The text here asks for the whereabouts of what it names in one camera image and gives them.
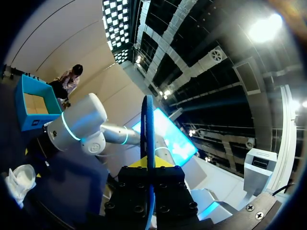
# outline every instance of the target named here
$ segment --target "person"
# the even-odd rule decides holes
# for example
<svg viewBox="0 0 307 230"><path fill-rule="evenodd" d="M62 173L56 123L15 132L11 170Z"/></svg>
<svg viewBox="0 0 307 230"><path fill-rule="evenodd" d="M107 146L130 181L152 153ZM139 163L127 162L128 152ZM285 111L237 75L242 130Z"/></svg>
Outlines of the person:
<svg viewBox="0 0 307 230"><path fill-rule="evenodd" d="M80 64L75 65L72 69L64 72L60 78L56 78L59 82L61 82L63 89L66 90L67 94L71 94L73 90L79 84L79 76L83 72L83 66Z"/></svg>
<svg viewBox="0 0 307 230"><path fill-rule="evenodd" d="M82 72L83 66L78 64L64 72L61 77L55 78L53 82L50 82L49 85L52 86L55 96L57 98L67 99L68 95L78 86L80 81L79 76Z"/></svg>

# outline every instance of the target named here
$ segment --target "checkered pattern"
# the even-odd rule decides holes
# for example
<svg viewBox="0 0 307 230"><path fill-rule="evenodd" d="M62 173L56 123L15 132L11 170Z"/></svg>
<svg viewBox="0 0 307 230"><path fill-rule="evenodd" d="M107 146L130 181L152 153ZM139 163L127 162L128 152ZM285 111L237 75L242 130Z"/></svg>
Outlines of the checkered pattern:
<svg viewBox="0 0 307 230"><path fill-rule="evenodd" d="M128 0L103 2L103 21L111 50L129 42Z"/></svg>
<svg viewBox="0 0 307 230"><path fill-rule="evenodd" d="M114 55L115 61L117 63L122 63L128 59L128 50L124 49L121 51L121 53L117 53Z"/></svg>

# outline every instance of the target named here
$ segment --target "white plastic bag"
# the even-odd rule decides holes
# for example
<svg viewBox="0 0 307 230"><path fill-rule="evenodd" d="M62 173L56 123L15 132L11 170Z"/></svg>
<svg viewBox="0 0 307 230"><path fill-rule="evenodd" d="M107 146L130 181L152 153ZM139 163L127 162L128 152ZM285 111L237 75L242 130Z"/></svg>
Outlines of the white plastic bag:
<svg viewBox="0 0 307 230"><path fill-rule="evenodd" d="M24 198L29 190L35 187L35 171L30 164L17 167L14 171L9 169L9 176L5 178L12 197L23 208Z"/></svg>

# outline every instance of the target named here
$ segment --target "black pants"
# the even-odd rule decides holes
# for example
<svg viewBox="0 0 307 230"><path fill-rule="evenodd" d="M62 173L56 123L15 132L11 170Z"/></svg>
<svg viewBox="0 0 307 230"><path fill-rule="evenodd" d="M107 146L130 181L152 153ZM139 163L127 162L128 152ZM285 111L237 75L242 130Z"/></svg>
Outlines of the black pants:
<svg viewBox="0 0 307 230"><path fill-rule="evenodd" d="M66 99L68 98L67 91L63 88L63 85L58 80L50 82L49 85L52 86L53 92L57 98Z"/></svg>

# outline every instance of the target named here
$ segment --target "blue screen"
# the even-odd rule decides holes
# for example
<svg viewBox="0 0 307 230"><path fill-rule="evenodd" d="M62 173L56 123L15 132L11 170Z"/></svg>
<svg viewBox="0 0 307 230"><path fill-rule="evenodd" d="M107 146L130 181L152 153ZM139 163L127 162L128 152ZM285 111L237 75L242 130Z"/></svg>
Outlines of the blue screen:
<svg viewBox="0 0 307 230"><path fill-rule="evenodd" d="M184 165L196 153L196 147L159 108L154 110L153 116L155 133L163 136L175 164ZM132 129L140 133L141 122Z"/></svg>

